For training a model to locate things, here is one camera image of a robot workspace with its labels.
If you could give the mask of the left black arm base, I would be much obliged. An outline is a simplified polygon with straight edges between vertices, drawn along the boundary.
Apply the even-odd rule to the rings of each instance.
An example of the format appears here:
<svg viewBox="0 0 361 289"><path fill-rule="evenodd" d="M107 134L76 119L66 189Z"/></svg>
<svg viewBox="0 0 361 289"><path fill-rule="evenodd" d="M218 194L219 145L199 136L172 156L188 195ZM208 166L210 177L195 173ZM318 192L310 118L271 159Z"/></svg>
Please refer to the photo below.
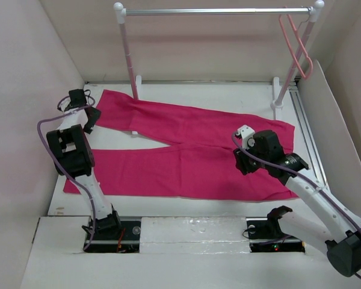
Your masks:
<svg viewBox="0 0 361 289"><path fill-rule="evenodd" d="M90 228L82 226L86 232L83 245L86 253L138 253L140 251L141 219L124 218L122 228L117 232L95 233L91 244Z"/></svg>

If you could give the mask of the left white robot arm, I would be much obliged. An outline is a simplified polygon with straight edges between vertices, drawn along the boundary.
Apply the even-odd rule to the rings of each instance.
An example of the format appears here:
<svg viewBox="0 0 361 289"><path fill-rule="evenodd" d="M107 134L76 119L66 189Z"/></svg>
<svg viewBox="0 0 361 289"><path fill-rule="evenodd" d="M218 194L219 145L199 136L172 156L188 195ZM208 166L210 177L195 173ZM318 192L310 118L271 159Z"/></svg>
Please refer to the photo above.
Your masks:
<svg viewBox="0 0 361 289"><path fill-rule="evenodd" d="M57 161L57 172L66 176L79 190L93 215L92 226L84 229L113 239L122 233L122 224L94 172L95 160L87 135L91 134L101 112L93 105L89 90L69 91L57 105L63 113L63 122L57 129L46 133L46 143Z"/></svg>

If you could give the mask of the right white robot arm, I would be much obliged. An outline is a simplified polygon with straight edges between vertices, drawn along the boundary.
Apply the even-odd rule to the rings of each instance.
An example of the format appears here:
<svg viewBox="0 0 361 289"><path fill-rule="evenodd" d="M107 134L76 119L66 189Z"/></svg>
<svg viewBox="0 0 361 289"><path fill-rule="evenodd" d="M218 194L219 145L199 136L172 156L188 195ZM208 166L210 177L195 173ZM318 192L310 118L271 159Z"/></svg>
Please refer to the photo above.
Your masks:
<svg viewBox="0 0 361 289"><path fill-rule="evenodd" d="M265 170L295 193L320 219L316 224L280 206L267 215L266 230L273 237L291 235L322 252L345 277L361 280L361 217L350 211L322 186L299 155L284 152L272 130L254 131L244 125L232 134L236 168L248 175Z"/></svg>

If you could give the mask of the pink trousers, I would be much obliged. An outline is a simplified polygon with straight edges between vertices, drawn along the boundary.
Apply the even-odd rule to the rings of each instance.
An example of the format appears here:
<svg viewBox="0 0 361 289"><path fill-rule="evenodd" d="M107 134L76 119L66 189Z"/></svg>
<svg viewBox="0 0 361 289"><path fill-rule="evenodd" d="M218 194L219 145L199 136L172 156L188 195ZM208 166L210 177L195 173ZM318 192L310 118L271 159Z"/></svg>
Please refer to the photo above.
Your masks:
<svg viewBox="0 0 361 289"><path fill-rule="evenodd" d="M104 90L97 124L136 131L163 143L154 149L93 151L94 174L105 195L185 197L263 202L295 198L264 169L243 175L235 166L231 139L243 125L272 130L283 150L294 150L295 128L252 114L135 100Z"/></svg>

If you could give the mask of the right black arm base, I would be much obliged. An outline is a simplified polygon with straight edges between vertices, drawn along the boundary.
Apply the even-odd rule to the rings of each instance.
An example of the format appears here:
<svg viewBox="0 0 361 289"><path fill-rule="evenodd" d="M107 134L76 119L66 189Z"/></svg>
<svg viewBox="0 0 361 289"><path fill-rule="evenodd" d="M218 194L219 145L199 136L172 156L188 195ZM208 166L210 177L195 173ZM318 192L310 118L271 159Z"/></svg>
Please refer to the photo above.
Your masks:
<svg viewBox="0 0 361 289"><path fill-rule="evenodd" d="M272 209L266 217L247 217L242 236L248 239L251 253L305 253L301 240L283 233L279 220L292 209L281 206Z"/></svg>

